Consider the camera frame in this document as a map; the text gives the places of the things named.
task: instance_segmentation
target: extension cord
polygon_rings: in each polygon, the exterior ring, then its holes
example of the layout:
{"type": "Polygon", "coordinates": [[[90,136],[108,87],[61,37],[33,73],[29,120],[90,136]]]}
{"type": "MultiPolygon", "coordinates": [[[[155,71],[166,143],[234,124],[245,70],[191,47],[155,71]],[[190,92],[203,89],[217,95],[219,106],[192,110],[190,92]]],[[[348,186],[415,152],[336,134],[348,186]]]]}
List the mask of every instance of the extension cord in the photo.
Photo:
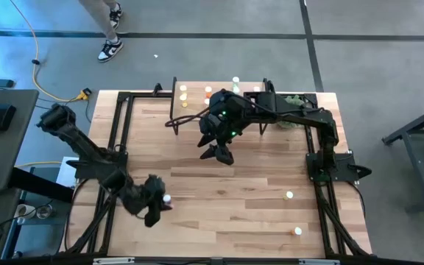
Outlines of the extension cord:
{"type": "Polygon", "coordinates": [[[35,48],[36,48],[36,52],[35,52],[35,59],[32,60],[32,64],[34,65],[34,67],[32,68],[32,82],[34,83],[34,85],[40,90],[42,91],[44,94],[46,94],[47,96],[50,96],[51,98],[59,101],[59,102],[75,102],[78,100],[88,100],[88,96],[89,94],[86,93],[80,93],[78,96],[74,97],[73,99],[61,99],[51,93],[49,93],[48,91],[44,90],[37,82],[37,79],[35,78],[35,73],[37,73],[37,66],[40,65],[40,61],[38,60],[38,39],[37,36],[35,36],[35,32],[34,29],[32,28],[32,25],[29,23],[29,21],[27,20],[26,16],[19,10],[18,6],[14,3],[13,0],[9,0],[11,1],[11,3],[13,4],[13,6],[16,8],[16,10],[19,12],[19,14],[22,16],[22,18],[26,21],[27,26],[30,29],[30,32],[32,33],[32,36],[34,37],[34,41],[35,41],[35,48]]]}

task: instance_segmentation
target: sneaker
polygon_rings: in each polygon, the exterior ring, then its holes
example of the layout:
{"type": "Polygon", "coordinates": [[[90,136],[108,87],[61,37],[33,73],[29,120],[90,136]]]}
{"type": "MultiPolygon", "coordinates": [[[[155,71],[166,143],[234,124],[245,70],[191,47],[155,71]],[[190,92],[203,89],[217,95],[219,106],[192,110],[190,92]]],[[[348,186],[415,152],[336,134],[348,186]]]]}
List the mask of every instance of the sneaker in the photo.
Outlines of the sneaker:
{"type": "Polygon", "coordinates": [[[116,56],[116,54],[124,47],[122,40],[119,40],[117,43],[111,43],[109,40],[106,40],[106,43],[102,47],[102,51],[97,57],[97,60],[101,63],[107,62],[112,59],[112,57],[116,56]]]}
{"type": "Polygon", "coordinates": [[[109,13],[110,25],[114,29],[117,29],[117,27],[119,26],[120,19],[122,17],[122,7],[119,3],[117,3],[117,7],[119,8],[117,11],[110,10],[109,13]]]}

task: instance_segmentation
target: concrete floor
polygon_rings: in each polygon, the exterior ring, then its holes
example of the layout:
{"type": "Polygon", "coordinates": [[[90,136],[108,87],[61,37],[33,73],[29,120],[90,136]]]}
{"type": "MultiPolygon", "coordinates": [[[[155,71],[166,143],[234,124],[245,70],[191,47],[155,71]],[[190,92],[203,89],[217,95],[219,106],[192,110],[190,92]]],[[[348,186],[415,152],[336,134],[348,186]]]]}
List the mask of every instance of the concrete floor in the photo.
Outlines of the concrete floor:
{"type": "MultiPolygon", "coordinates": [[[[119,0],[119,32],[305,34],[298,0],[119,0]]],[[[44,31],[98,32],[75,0],[15,1],[33,27],[44,31]]],[[[424,35],[424,1],[307,0],[314,34],[424,35]]],[[[1,30],[26,29],[8,1],[0,0],[1,30]]],[[[39,38],[40,84],[60,97],[79,90],[153,89],[179,80],[271,79],[279,91],[315,91],[306,40],[125,38],[111,62],[96,56],[101,38],[39,38]]],[[[424,112],[424,42],[315,41],[324,91],[336,92],[356,161],[373,170],[361,181],[372,249],[385,258],[424,261],[424,213],[404,208],[424,200],[405,147],[381,138],[424,112]]],[[[17,89],[35,88],[32,38],[0,37],[0,78],[17,89]]],[[[49,106],[46,102],[39,105],[49,106]]],[[[72,104],[85,132],[85,103],[72,104]]],[[[90,104],[92,114],[94,99],[90,104]]],[[[36,109],[18,163],[61,160],[66,144],[35,127],[36,109]]]]}

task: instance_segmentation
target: desk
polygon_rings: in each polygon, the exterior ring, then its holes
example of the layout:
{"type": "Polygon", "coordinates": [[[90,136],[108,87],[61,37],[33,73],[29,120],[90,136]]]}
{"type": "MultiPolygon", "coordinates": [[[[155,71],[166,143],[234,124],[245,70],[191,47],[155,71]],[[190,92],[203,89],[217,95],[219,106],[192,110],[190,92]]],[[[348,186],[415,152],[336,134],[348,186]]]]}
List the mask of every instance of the desk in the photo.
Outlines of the desk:
{"type": "MultiPolygon", "coordinates": [[[[19,188],[71,203],[71,197],[73,196],[71,188],[66,188],[29,172],[14,168],[37,97],[38,91],[36,90],[0,91],[0,104],[8,104],[16,108],[9,128],[4,132],[0,132],[0,223],[14,217],[15,208],[19,204],[21,197],[19,188]]],[[[11,222],[3,225],[4,234],[0,238],[0,258],[7,241],[10,226],[11,222]]]]}
{"type": "MultiPolygon", "coordinates": [[[[231,82],[177,82],[176,91],[180,85],[188,86],[188,106],[202,109],[206,85],[229,88],[231,82]],[[199,91],[196,99],[194,89],[199,91]]],[[[262,84],[240,84],[242,91],[254,86],[262,84]]],[[[89,132],[99,146],[107,146],[117,93],[99,92],[89,132]]],[[[346,152],[336,94],[317,93],[317,98],[319,106],[330,110],[336,120],[340,141],[335,151],[346,152]]],[[[314,187],[306,174],[304,129],[282,130],[269,125],[260,136],[258,125],[252,124],[243,136],[234,138],[230,151],[235,163],[226,166],[214,159],[198,158],[206,147],[197,148],[201,137],[197,122],[180,126],[179,135],[164,127],[170,102],[135,100],[127,151],[129,173],[135,182],[142,183],[149,173],[163,177],[174,209],[162,213],[154,227],[146,228],[118,204],[108,255],[323,258],[314,187]],[[294,198],[283,200],[289,190],[294,198]],[[289,234],[296,226],[303,229],[301,236],[289,234]]],[[[123,127],[125,109],[124,105],[119,128],[123,127]]],[[[88,181],[74,202],[71,244],[93,217],[98,188],[95,180],[88,181]]],[[[347,183],[335,183],[335,192],[342,223],[361,247],[371,252],[358,194],[347,183]]],[[[329,229],[336,250],[331,225],[329,229]]],[[[100,230],[97,247],[102,234],[100,230]]]]}

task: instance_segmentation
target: yellow cable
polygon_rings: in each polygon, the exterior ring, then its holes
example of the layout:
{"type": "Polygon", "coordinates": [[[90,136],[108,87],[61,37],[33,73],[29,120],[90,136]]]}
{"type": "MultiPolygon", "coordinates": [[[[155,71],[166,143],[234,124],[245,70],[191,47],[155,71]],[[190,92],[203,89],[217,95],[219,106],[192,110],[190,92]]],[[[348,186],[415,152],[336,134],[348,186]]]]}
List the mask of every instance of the yellow cable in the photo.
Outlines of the yellow cable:
{"type": "MultiPolygon", "coordinates": [[[[17,9],[17,11],[19,12],[19,14],[21,14],[22,18],[26,21],[27,26],[29,26],[30,32],[32,32],[32,36],[34,36],[35,47],[36,47],[35,59],[38,61],[38,39],[35,36],[34,29],[30,25],[29,21],[24,16],[24,14],[19,10],[18,6],[15,5],[15,3],[13,2],[13,0],[9,0],[9,1],[11,1],[11,3],[13,3],[13,6],[17,9]]],[[[35,69],[36,69],[37,65],[35,63],[33,63],[33,65],[34,65],[34,68],[32,69],[32,81],[34,82],[34,85],[37,86],[37,88],[40,91],[44,92],[47,96],[50,96],[51,98],[56,99],[59,102],[74,102],[74,101],[79,100],[79,99],[75,99],[75,100],[73,100],[73,99],[61,99],[61,98],[56,97],[56,96],[50,94],[49,92],[45,91],[42,87],[39,86],[37,80],[35,79],[35,73],[36,73],[36,70],[35,69]]]]}
{"type": "Polygon", "coordinates": [[[43,164],[50,164],[50,163],[61,164],[60,161],[42,161],[42,162],[25,163],[25,164],[22,164],[22,165],[17,165],[15,167],[25,167],[25,166],[32,166],[32,165],[43,165],[43,164]]]}

